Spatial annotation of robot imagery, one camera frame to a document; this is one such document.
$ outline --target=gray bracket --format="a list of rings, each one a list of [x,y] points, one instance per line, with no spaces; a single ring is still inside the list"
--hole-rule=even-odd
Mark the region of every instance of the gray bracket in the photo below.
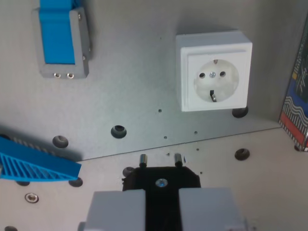
[[[86,78],[89,74],[90,38],[86,15],[83,7],[69,13],[74,47],[75,64],[47,64],[43,50],[39,8],[32,11],[32,25],[37,52],[38,68],[46,78]]]

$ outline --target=electrical socket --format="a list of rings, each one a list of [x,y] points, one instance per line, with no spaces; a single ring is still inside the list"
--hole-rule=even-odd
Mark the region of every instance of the electrical socket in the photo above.
[[[182,111],[247,106],[252,42],[241,31],[177,35],[176,46]]]

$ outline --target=silver screw head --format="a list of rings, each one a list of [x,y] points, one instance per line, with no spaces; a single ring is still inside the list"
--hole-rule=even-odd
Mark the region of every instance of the silver screw head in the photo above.
[[[215,73],[215,72],[211,72],[211,73],[210,73],[210,77],[211,77],[211,78],[214,78],[215,76],[216,76],[216,73]]]
[[[66,75],[68,78],[74,78],[74,74],[72,74],[72,73],[67,73],[67,75]]]
[[[25,200],[29,203],[37,203],[39,201],[39,197],[34,193],[27,193],[25,195]]]
[[[60,78],[60,77],[61,77],[61,75],[60,75],[59,73],[54,73],[53,76],[54,76],[55,78]]]
[[[155,182],[156,186],[159,188],[164,188],[168,185],[168,180],[161,178]]]

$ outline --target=blue plastic part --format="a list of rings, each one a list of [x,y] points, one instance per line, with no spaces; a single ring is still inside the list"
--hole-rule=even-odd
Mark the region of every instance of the blue plastic part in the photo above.
[[[69,12],[80,6],[81,0],[40,0],[45,63],[75,64]]]
[[[0,138],[0,178],[15,181],[76,180],[81,164]]]

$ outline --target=colorful box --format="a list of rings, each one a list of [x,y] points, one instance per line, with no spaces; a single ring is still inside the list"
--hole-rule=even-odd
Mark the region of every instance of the colorful box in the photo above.
[[[308,19],[279,123],[301,151],[308,151]]]

